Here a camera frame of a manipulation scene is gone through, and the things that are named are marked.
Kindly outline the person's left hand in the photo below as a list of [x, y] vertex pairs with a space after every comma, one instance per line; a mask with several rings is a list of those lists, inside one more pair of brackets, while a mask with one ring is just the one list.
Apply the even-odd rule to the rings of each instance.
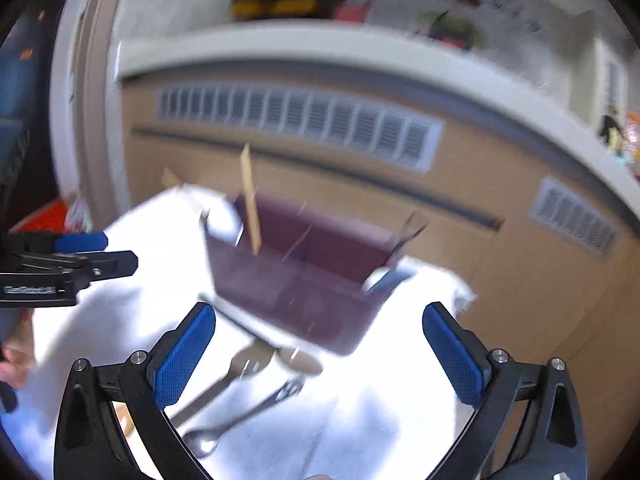
[[29, 371], [36, 365], [33, 315], [32, 309], [21, 310], [11, 333], [1, 344], [1, 381], [14, 389], [24, 387]]

